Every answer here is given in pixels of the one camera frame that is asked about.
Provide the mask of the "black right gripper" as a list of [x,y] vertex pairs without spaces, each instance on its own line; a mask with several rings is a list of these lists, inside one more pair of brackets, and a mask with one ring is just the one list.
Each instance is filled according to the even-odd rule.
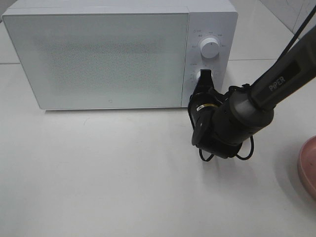
[[212,86],[212,71],[201,69],[198,84],[190,96],[188,114],[193,127],[192,145],[197,148],[228,148],[215,134],[212,118],[228,98]]

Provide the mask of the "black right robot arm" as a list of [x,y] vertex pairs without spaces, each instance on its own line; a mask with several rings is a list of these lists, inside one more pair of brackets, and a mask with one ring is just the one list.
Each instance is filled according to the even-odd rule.
[[201,70],[188,104],[192,145],[211,157],[238,157],[243,142],[272,122],[275,106],[315,76],[315,29],[293,42],[253,84],[230,86],[222,94],[211,71]]

